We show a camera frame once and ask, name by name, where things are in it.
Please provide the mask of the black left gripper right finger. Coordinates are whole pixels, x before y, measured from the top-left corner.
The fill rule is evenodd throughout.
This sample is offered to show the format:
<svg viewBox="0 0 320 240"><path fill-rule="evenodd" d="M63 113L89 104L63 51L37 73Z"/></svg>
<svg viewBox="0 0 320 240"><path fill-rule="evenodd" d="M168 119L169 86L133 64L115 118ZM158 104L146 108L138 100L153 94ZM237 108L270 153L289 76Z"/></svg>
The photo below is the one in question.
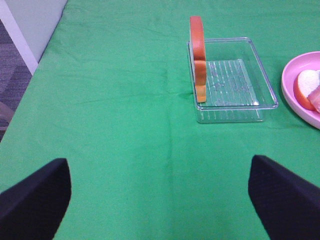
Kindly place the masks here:
<svg viewBox="0 0 320 240"><path fill-rule="evenodd" d="M320 189L264 155L251 160L248 195L271 240L320 238Z"/></svg>

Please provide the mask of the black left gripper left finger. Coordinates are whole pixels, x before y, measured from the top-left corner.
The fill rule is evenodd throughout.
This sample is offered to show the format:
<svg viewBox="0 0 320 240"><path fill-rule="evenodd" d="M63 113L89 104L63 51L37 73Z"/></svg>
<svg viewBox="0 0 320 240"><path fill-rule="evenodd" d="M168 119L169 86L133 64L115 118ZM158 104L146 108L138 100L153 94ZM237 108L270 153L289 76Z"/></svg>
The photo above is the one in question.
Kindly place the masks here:
<svg viewBox="0 0 320 240"><path fill-rule="evenodd" d="M67 159L56 158L0 194L0 238L52 240L71 195Z"/></svg>

